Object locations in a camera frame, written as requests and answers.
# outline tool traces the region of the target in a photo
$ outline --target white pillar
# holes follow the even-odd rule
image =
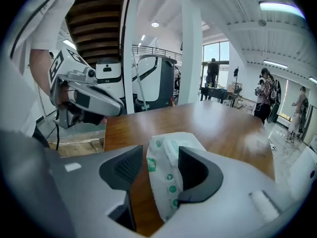
[[[183,61],[178,104],[197,101],[202,69],[202,18],[192,0],[182,0]]]
[[[127,113],[134,113],[132,96],[132,42],[134,37],[135,22],[137,17],[137,6],[139,0],[130,0],[125,23],[123,75],[124,91]]]

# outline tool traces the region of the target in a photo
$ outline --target human arm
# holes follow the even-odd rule
[[[30,52],[30,70],[37,85],[50,96],[50,83],[48,71],[51,66],[51,57],[48,50],[35,50]],[[59,96],[59,103],[68,101],[68,86],[64,87]]]
[[[298,99],[297,99],[297,101],[294,102],[294,103],[292,104],[292,106],[301,105],[302,102],[303,102],[303,100],[304,100],[304,98],[305,98],[304,95],[303,95],[303,94],[300,94],[299,97],[298,97]]]
[[[46,11],[32,36],[30,70],[37,85],[50,96],[48,70],[52,64],[49,49],[56,49],[60,26],[75,0],[56,0]],[[68,100],[68,89],[62,89],[61,103]]]

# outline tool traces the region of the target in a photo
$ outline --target window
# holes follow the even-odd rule
[[[204,61],[211,61],[212,58],[219,61],[219,42],[204,46]]]
[[[203,82],[202,82],[202,87],[205,87],[205,83],[206,83],[206,77],[207,77],[207,70],[208,70],[208,66],[204,66],[204,74],[203,74]]]
[[[229,61],[229,42],[216,42],[203,46],[203,61]]]
[[[227,87],[229,74],[229,65],[221,64],[219,66],[218,85],[221,87]]]
[[[229,42],[220,42],[220,61],[229,61]]]

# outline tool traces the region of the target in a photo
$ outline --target fluorescent light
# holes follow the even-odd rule
[[[317,84],[317,79],[313,78],[313,77],[309,77],[309,80],[315,84]]]
[[[70,42],[69,40],[65,40],[65,41],[63,41],[63,42],[64,42],[65,44],[71,46],[73,49],[76,50],[76,46],[75,46],[72,42]]]
[[[159,24],[158,24],[158,22],[157,22],[157,21],[155,21],[155,22],[153,22],[153,23],[152,23],[152,26],[153,26],[153,27],[158,27],[158,26],[159,26]]]
[[[272,62],[272,61],[266,61],[266,60],[264,60],[263,62],[267,63],[267,64],[272,64],[272,65],[279,66],[279,67],[287,69],[286,65],[283,65],[283,64],[280,64],[280,63],[276,63],[276,62]]]
[[[295,15],[298,15],[302,18],[305,18],[303,13],[295,6],[284,4],[284,3],[278,3],[278,2],[261,2],[260,3],[261,10],[275,10],[275,11],[282,11],[282,12],[288,12]]]

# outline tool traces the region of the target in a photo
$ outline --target wooden table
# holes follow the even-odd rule
[[[259,118],[217,102],[203,101],[108,118],[104,150],[143,145],[143,165],[131,187],[139,234],[150,236],[162,225],[151,190],[146,153],[154,135],[189,132],[207,151],[250,163],[273,180],[270,143]]]

